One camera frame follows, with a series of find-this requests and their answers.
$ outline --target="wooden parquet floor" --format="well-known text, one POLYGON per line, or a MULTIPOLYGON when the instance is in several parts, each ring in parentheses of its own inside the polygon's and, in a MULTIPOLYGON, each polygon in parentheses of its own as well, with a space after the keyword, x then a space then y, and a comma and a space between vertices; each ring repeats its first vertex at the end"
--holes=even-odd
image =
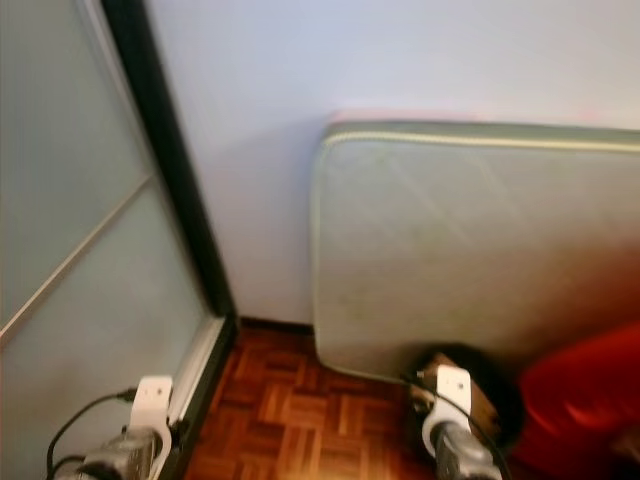
POLYGON ((408 446, 405 391, 331 371, 313 338, 244 329, 186 480, 433 480, 408 446))

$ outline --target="black door frame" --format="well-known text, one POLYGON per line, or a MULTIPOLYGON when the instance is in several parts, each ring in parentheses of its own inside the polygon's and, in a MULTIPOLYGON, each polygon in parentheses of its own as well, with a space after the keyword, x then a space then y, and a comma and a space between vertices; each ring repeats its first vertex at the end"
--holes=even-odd
POLYGON ((213 313, 225 318, 187 412, 173 426, 173 449, 160 480, 182 478, 237 335, 236 310, 202 203, 143 0, 100 0, 154 160, 184 243, 213 313))

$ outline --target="black cable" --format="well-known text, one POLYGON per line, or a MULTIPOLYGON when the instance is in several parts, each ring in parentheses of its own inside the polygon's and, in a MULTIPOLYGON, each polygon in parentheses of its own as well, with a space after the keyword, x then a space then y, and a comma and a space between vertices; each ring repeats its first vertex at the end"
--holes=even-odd
POLYGON ((462 408, 460 405, 458 405, 456 402, 454 402, 450 398, 447 398, 445 395, 442 395, 441 393, 438 393, 434 388, 431 388, 430 386, 425 384, 424 381, 420 377, 416 376, 414 378, 414 377, 411 377, 409 375, 406 375, 406 376, 403 377, 403 380, 405 380, 406 382, 408 382, 409 384, 411 384, 411 385, 413 385, 413 386, 415 386, 417 388, 421 388, 423 390, 426 390, 427 392, 429 392, 434 397, 438 397, 439 399, 444 400, 449 405, 451 405, 453 408, 455 408, 460 413, 462 413, 465 417, 467 417, 467 420, 469 420, 469 423, 471 424, 471 426, 473 428, 475 428, 478 431, 478 433, 480 433, 480 436, 482 437, 482 439, 485 441, 485 443, 489 447, 489 450, 491 450, 491 454, 494 456, 494 458, 497 459, 498 468, 500 469, 500 471, 504 475, 504 477, 505 477, 504 480, 513 480, 513 477, 511 476, 511 471, 509 470, 509 466, 507 465, 507 461, 505 460, 504 455, 502 455, 502 452, 500 451, 500 449, 497 447, 497 445, 495 444, 493 439, 489 435, 487 435, 485 433, 485 431, 480 427, 480 425, 478 425, 478 422, 476 422, 473 419, 473 417, 464 410, 464 408, 462 408))
POLYGON ((53 474, 52 474, 53 468, 54 468, 53 450, 55 449, 56 444, 58 443, 58 440, 60 440, 60 437, 64 435, 64 432, 66 432, 69 429, 69 427, 73 425, 76 422, 76 420, 78 420, 78 418, 80 418, 88 410, 91 410, 96 405, 99 405, 109 400, 122 400, 124 402, 131 403, 133 402, 133 399, 136 396, 136 391, 137 391, 137 388, 128 388, 127 390, 123 390, 122 392, 112 393, 110 395, 105 395, 103 397, 96 398, 94 401, 88 403, 83 408, 81 408, 75 415, 73 415, 67 421, 67 423, 65 423, 60 428, 60 430, 58 430, 58 432, 53 436, 53 438, 51 439, 51 442, 49 443, 49 448, 47 449, 47 478, 49 478, 50 476, 51 478, 53 478, 53 474))
POLYGON ((83 457, 82 455, 67 455, 66 457, 62 457, 53 466, 53 468, 51 469, 51 473, 47 475, 47 480, 53 480, 56 476, 56 473, 58 473, 58 470, 60 470, 67 463, 82 463, 84 462, 84 458, 85 457, 83 457))

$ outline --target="baseboard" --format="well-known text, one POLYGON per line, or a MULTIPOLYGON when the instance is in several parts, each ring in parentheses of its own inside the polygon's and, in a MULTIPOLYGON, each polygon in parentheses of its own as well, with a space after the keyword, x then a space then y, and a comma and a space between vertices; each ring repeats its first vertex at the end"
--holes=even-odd
POLYGON ((303 323, 278 322, 261 318, 241 317, 240 326, 243 328, 262 328, 278 332, 295 333, 298 335, 313 335, 313 325, 303 323))
POLYGON ((171 450, 158 480, 179 480, 184 476, 237 333, 235 318, 227 317, 187 408, 182 428, 174 438, 177 446, 171 450))

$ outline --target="red object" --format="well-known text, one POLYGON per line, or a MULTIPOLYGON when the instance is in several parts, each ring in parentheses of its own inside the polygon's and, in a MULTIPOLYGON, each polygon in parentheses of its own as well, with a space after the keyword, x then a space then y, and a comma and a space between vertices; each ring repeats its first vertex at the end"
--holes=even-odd
POLYGON ((640 322, 555 353, 520 382, 527 422, 513 455, 562 479, 611 478, 611 444, 640 424, 640 322))

